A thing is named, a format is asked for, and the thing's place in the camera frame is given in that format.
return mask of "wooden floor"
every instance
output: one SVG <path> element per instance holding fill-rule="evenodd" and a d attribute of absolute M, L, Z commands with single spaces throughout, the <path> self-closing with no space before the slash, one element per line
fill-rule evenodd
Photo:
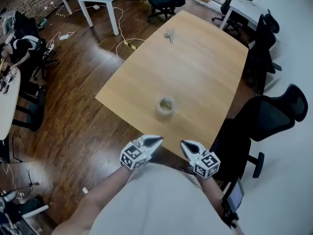
<path fill-rule="evenodd" d="M 79 8 L 76 0 L 69 2 L 72 10 Z M 150 7 L 146 1 L 116 0 L 114 6 L 124 10 L 121 19 L 123 35 L 128 38 L 148 38 L 163 21 L 154 18 L 147 23 Z M 187 0 L 184 10 L 211 22 L 220 16 L 196 2 Z M 41 36 L 47 41 L 60 31 L 75 33 L 67 40 L 55 39 L 59 66 L 51 66 L 46 87 L 45 118 L 37 132 L 12 127 L 16 156 L 28 161 L 11 164 L 17 187 L 28 184 L 26 169 L 38 185 L 22 190 L 26 196 L 40 194 L 50 205 L 48 215 L 60 223 L 68 219 L 83 197 L 82 188 L 93 188 L 119 166 L 120 150 L 140 133 L 94 97 L 120 67 L 115 48 L 122 37 L 114 36 L 106 8 L 88 9 L 94 27 L 90 29 L 81 11 L 69 17 L 52 15 Z M 60 13 L 67 14 L 65 9 Z M 119 18 L 121 11 L 115 11 Z M 137 47 L 141 41 L 133 41 Z M 119 55 L 127 59 L 133 50 L 119 47 Z M 251 90 L 240 82 L 228 116 L 234 117 L 245 102 L 253 97 Z M 162 150 L 163 163 L 184 163 L 175 155 Z M 12 189 L 12 176 L 0 170 L 1 188 Z"/>

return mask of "electronic device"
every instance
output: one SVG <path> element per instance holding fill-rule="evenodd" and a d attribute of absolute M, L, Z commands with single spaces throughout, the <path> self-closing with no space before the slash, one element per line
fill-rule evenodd
<path fill-rule="evenodd" d="M 230 184 L 226 194 L 222 199 L 222 207 L 224 209 L 224 216 L 222 220 L 229 227 L 237 227 L 237 225 L 234 223 L 234 220 L 239 220 L 239 216 L 237 215 L 236 211 L 241 205 L 244 195 L 245 193 L 243 186 L 238 179 Z"/>

